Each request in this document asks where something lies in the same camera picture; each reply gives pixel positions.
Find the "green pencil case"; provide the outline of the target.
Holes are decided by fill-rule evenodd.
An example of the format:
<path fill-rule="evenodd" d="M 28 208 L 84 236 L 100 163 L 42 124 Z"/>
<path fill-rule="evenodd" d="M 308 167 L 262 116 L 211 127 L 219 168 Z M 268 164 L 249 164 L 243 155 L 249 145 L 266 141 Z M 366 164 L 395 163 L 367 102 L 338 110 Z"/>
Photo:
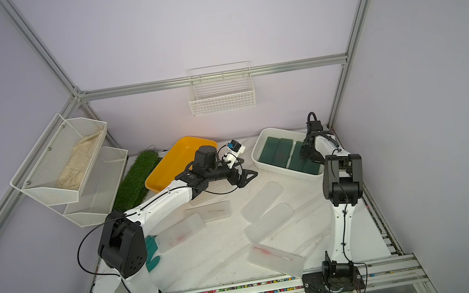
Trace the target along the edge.
<path fill-rule="evenodd" d="M 267 137 L 265 141 L 266 142 L 263 146 L 263 149 L 261 151 L 260 157 L 258 158 L 258 161 L 261 163 L 271 165 L 275 158 L 276 151 L 280 143 L 280 139 L 275 138 L 275 137 Z"/>
<path fill-rule="evenodd" d="M 303 165 L 303 172 L 309 175 L 319 175 L 322 165 L 312 160 L 306 160 Z"/>
<path fill-rule="evenodd" d="M 292 139 L 280 139 L 275 158 L 272 165 L 279 168 L 286 168 L 288 161 L 290 160 L 291 151 L 294 146 Z"/>
<path fill-rule="evenodd" d="M 291 159 L 288 165 L 288 169 L 295 172 L 303 172 L 307 159 L 302 157 L 301 148 L 303 142 L 297 141 L 293 148 Z"/>

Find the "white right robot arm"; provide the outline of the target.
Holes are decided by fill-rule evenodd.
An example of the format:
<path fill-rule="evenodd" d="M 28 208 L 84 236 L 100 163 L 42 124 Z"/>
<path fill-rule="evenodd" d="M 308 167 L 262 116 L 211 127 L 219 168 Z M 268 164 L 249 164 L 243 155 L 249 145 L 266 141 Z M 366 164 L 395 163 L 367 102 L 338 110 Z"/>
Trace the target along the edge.
<path fill-rule="evenodd" d="M 342 146 L 325 130 L 314 112 L 308 114 L 306 137 L 301 158 L 323 167 L 322 192 L 331 203 L 332 227 L 330 249 L 319 273 L 303 275 L 306 293 L 339 293 L 360 291 L 366 282 L 352 256 L 351 228 L 353 213 L 363 194 L 363 165 L 358 154 L 342 152 Z"/>

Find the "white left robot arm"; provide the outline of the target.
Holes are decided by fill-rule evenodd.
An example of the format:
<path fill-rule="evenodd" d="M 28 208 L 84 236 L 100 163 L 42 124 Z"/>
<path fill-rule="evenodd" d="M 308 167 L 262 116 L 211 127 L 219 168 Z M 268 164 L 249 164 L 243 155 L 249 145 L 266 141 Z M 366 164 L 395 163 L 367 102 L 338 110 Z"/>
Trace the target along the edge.
<path fill-rule="evenodd" d="M 258 172 L 243 168 L 245 146 L 237 140 L 219 156 L 213 146 L 201 146 L 195 158 L 168 187 L 125 213 L 113 211 L 104 222 L 98 255 L 114 269 L 129 293 L 162 293 L 150 278 L 145 239 L 165 217 L 206 192 L 213 181 L 226 180 L 244 188 Z"/>

